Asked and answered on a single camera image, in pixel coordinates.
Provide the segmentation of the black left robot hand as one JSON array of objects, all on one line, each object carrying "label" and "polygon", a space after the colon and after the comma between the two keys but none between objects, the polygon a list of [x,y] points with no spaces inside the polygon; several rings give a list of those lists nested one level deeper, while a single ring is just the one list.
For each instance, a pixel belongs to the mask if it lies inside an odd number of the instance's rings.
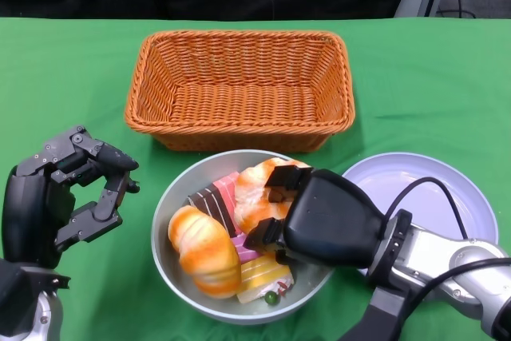
[{"label": "black left robot hand", "polygon": [[11,263],[55,269],[74,244],[91,242],[122,223],[125,194],[139,185],[138,163],[77,125],[47,140],[15,166],[2,210],[3,255]]}]

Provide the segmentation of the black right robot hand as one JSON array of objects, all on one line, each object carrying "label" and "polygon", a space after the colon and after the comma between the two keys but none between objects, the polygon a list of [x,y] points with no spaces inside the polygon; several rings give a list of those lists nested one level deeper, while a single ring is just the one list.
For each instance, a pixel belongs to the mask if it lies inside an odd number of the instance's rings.
[{"label": "black right robot hand", "polygon": [[246,248],[272,252],[281,264],[369,268],[386,218],[359,186],[330,170],[296,165],[276,167],[265,186],[270,202],[291,206],[283,219],[261,220]]}]

